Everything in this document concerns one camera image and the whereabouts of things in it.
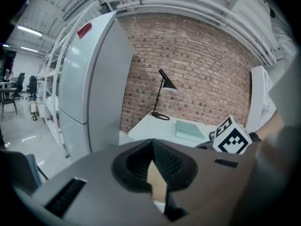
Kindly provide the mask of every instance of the white desk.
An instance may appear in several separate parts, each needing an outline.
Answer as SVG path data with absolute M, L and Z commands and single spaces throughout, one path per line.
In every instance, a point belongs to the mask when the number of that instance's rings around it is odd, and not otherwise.
M 135 141 L 155 138 L 190 147 L 199 145 L 199 142 L 181 139 L 174 135 L 176 121 L 195 124 L 205 136 L 203 142 L 209 141 L 209 133 L 216 129 L 215 125 L 208 125 L 201 122 L 189 121 L 175 117 L 170 117 L 169 121 L 164 121 L 151 115 L 146 115 L 133 129 L 130 130 L 128 136 Z
M 15 84 L 16 81 L 10 81 L 10 82 L 0 82 L 0 89 L 4 89 L 3 86 L 8 85 L 8 88 L 11 88 L 12 84 Z

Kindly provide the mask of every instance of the person's arm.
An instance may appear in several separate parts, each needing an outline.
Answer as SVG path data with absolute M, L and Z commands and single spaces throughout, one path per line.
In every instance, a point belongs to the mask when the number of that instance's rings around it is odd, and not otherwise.
M 263 140 L 267 136 L 278 133 L 283 128 L 283 122 L 278 111 L 272 115 L 267 123 L 265 123 L 260 129 L 255 131 L 259 139 Z

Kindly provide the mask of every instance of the ceiling pipe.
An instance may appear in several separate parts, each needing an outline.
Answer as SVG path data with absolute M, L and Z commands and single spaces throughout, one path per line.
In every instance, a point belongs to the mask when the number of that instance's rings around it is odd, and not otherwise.
M 112 1 L 122 1 L 122 0 L 107 0 L 108 2 L 112 2 Z M 246 29 L 248 29 L 251 34 L 257 39 L 258 42 L 260 42 L 262 44 L 262 46 L 266 49 L 268 55 L 272 58 L 273 62 L 276 63 L 276 58 L 273 56 L 270 48 L 266 45 L 266 43 L 264 41 L 262 41 L 262 37 L 260 37 L 260 35 L 242 18 L 240 18 L 237 14 L 233 13 L 232 11 L 228 10 L 227 8 L 223 7 L 220 4 L 217 4 L 215 2 L 212 2 L 210 0 L 195 0 L 198 2 L 202 2 L 205 3 L 207 5 L 210 5 L 216 9 L 219 9 L 220 11 L 231 15 L 234 19 L 236 19 L 239 23 L 241 23 Z M 118 5 L 117 8 L 122 8 L 124 4 Z
M 178 6 L 178 7 L 190 7 L 190 8 L 195 9 L 196 11 L 203 11 L 203 12 L 207 12 L 209 14 L 213 14 L 217 18 L 225 20 L 226 24 L 229 24 L 231 27 L 233 27 L 238 32 L 240 32 L 242 35 L 244 35 L 260 51 L 260 53 L 264 56 L 265 60 L 270 65 L 272 65 L 271 60 L 266 55 L 266 53 L 264 52 L 262 47 L 245 30 L 243 30 L 239 25 L 237 25 L 236 23 L 232 22 L 231 20 L 225 18 L 224 16 L 217 14 L 217 13 L 213 12 L 212 10 L 204 8 L 200 5 L 183 2 L 183 1 L 178 1 L 178 0 L 139 0 L 139 1 L 134 1 L 134 2 L 130 2 L 130 3 L 126 3 L 126 4 L 121 4 L 121 5 L 118 5 L 117 7 L 119 9 L 121 9 L 121 8 L 131 8 L 133 6 L 147 5 L 147 4 L 165 4 L 165 5 L 173 5 L 173 6 Z
M 113 12 L 114 10 L 113 10 L 113 8 L 112 8 L 111 4 L 108 2 L 108 0 L 106 1 L 106 4 L 108 5 L 108 7 L 109 7 L 110 11 L 111 11 L 111 12 Z
M 229 26 L 227 26 L 225 23 L 223 23 L 222 21 L 211 17 L 207 14 L 198 12 L 196 10 L 193 9 L 189 9 L 189 8 L 182 8 L 182 7 L 177 7 L 177 6 L 171 6 L 171 5 L 160 5 L 160 4 L 148 4 L 148 5 L 137 5 L 137 6 L 132 6 L 131 8 L 173 8 L 173 9 L 178 9 L 178 10 L 183 10 L 183 11 L 187 11 L 187 12 L 191 12 L 194 13 L 196 15 L 200 15 L 203 17 L 206 17 L 216 23 L 219 23 L 220 25 L 222 25 L 223 27 L 229 29 L 232 33 L 234 33 L 235 35 L 237 35 L 240 39 L 242 39 L 244 41 L 244 43 L 250 48 L 250 50 L 252 50 L 257 56 L 258 58 L 261 60 L 263 65 L 267 64 L 267 61 L 264 60 L 264 58 L 262 57 L 262 55 L 256 50 L 256 48 L 254 48 L 254 46 L 252 44 L 249 43 L 248 40 L 246 40 L 241 34 L 239 34 L 238 32 L 236 32 L 234 29 L 230 28 Z M 127 8 L 121 8 L 118 9 L 118 11 L 121 10 L 126 10 Z

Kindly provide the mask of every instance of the office chair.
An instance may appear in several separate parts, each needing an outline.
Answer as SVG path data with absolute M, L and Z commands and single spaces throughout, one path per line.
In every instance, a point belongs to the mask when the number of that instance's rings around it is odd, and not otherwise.
M 30 96 L 26 97 L 30 99 L 33 99 L 33 100 L 36 100 L 37 98 L 37 77 L 35 76 L 31 76 L 30 79 L 29 79 L 29 86 L 28 86 L 28 91 L 30 92 Z
M 21 91 L 23 90 L 23 81 L 25 79 L 25 73 L 20 73 L 19 77 L 18 77 L 18 80 L 17 80 L 17 94 L 16 94 L 16 97 L 18 99 L 20 99 L 22 97 L 22 99 L 24 99 L 23 96 L 21 96 Z
M 10 94 L 10 93 L 13 93 L 12 97 L 11 98 L 6 98 L 5 94 Z M 2 102 L 2 111 L 1 111 L 2 118 L 3 118 L 3 113 L 4 113 L 4 105 L 14 104 L 16 113 L 18 114 L 17 106 L 16 106 L 16 103 L 15 103 L 15 97 L 16 97 L 16 90 L 15 89 L 0 90 L 0 100 Z
M 29 195 L 43 184 L 39 172 L 45 180 L 48 180 L 48 177 L 38 167 L 33 154 L 24 155 L 20 152 L 4 150 L 1 150 L 1 153 L 7 163 L 5 170 L 7 170 L 11 183 L 21 187 Z

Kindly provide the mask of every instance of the brick wall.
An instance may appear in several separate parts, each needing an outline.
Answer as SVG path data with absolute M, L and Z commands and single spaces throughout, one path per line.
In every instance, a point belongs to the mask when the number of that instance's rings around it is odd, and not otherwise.
M 155 103 L 159 69 L 179 90 L 161 90 L 159 112 L 211 124 L 232 114 L 246 124 L 250 70 L 259 63 L 236 39 L 184 16 L 141 14 L 119 21 L 135 47 L 122 108 L 123 131 L 133 128 Z

